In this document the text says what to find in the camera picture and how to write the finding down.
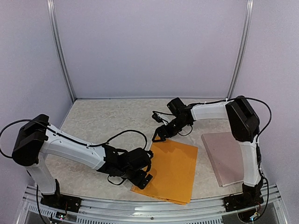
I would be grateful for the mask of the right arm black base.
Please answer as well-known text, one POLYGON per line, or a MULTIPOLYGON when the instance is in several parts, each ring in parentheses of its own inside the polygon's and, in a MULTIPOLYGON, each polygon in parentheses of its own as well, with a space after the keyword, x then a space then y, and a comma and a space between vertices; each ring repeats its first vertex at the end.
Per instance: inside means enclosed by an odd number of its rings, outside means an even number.
POLYGON ((263 186, 262 181, 260 181, 254 187, 250 187, 242 184, 242 193, 237 195, 229 195, 223 198, 224 206, 226 212, 231 212, 235 210, 242 210, 264 202, 261 193, 261 188, 263 186))

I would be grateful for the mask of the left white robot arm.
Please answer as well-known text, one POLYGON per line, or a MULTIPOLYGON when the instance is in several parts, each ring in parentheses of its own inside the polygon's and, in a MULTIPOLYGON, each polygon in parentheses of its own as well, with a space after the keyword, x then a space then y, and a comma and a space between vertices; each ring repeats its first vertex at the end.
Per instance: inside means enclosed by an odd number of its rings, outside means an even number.
POLYGON ((49 123, 47 115, 40 114, 20 128, 12 158, 27 169, 40 191, 57 208, 65 204, 65 196, 58 192, 58 183, 45 164, 46 154, 76 161, 110 177, 129 180, 140 189, 153 178, 149 174, 152 151, 140 147, 127 151, 114 148, 108 142, 88 143, 65 134, 49 123))

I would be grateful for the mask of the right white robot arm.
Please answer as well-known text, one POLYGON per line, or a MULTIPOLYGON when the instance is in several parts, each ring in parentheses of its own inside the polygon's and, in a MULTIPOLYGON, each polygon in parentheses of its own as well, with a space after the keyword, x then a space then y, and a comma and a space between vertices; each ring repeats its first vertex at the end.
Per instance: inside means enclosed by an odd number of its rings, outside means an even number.
POLYGON ((254 187, 261 181, 258 144, 260 119, 245 96, 207 103, 185 105, 180 98, 168 103, 174 119, 158 127, 152 137, 153 142, 164 142, 177 135, 186 126, 195 121, 207 119, 227 119, 233 137, 238 142, 242 153, 244 177, 243 184, 254 187))

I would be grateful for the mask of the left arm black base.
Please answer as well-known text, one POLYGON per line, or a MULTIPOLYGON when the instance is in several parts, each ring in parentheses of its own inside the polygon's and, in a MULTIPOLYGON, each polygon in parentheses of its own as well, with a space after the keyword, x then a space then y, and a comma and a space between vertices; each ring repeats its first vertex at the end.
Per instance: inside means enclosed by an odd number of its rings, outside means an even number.
POLYGON ((60 186, 57 179, 55 179, 55 192, 50 195, 42 194, 41 204, 49 207, 64 210, 65 212, 78 213, 81 206, 82 198, 60 193, 60 186))

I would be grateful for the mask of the orange folder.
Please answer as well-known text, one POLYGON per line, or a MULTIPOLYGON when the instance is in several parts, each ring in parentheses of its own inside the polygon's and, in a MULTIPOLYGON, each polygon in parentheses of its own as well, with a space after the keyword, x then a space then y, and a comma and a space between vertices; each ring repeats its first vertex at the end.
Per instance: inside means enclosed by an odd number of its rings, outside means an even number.
POLYGON ((149 174, 153 176, 144 189, 131 191, 180 205, 190 203, 195 178, 198 147, 167 140, 151 144, 154 154, 149 174))

